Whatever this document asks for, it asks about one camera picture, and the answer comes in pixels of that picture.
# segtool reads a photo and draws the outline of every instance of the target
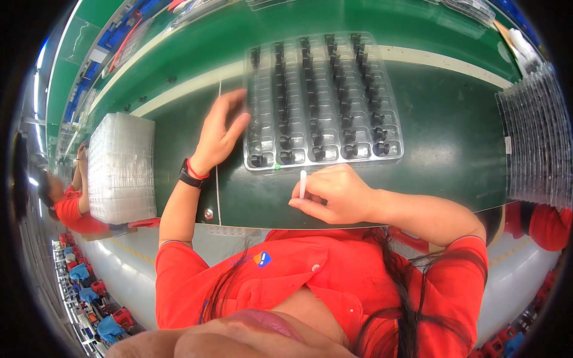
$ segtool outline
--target white label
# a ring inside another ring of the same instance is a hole
[[[511,137],[505,137],[505,154],[511,154]]]

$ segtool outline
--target left hand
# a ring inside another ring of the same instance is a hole
[[[198,175],[207,175],[213,167],[227,159],[249,124],[250,114],[241,113],[233,120],[229,130],[225,127],[227,115],[242,104],[246,93],[246,89],[238,89],[215,100],[211,112],[205,118],[199,144],[189,163]]]

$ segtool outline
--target hand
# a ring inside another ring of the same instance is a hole
[[[368,221],[376,210],[371,189],[347,164],[321,169],[307,176],[304,199],[299,199],[300,182],[292,191],[289,205],[329,224]]]
[[[229,130],[225,127],[227,115],[241,105],[246,93],[246,89],[238,89],[215,100],[211,112],[205,118],[199,144],[189,163],[198,175],[207,175],[213,167],[227,159],[249,124],[250,114],[242,113],[234,119]]]
[[[77,156],[76,156],[76,158],[78,158],[78,160],[83,160],[83,159],[85,159],[85,150],[86,150],[85,141],[83,141],[83,142],[80,144],[80,146],[78,147],[78,149],[77,149]]]

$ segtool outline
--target right hand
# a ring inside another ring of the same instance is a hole
[[[321,169],[307,176],[304,199],[299,199],[300,181],[292,191],[289,205],[329,224],[368,221],[376,210],[375,190],[347,164]]]
[[[86,143],[86,141],[83,141],[77,149],[77,157],[76,158],[78,160],[85,159],[85,150],[86,150],[85,143]]]

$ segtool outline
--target black wristwatch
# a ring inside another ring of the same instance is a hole
[[[203,189],[205,185],[207,185],[207,179],[200,180],[193,178],[192,176],[187,174],[187,160],[188,158],[185,158],[185,160],[183,161],[183,165],[181,165],[181,171],[179,172],[179,180],[192,187]]]

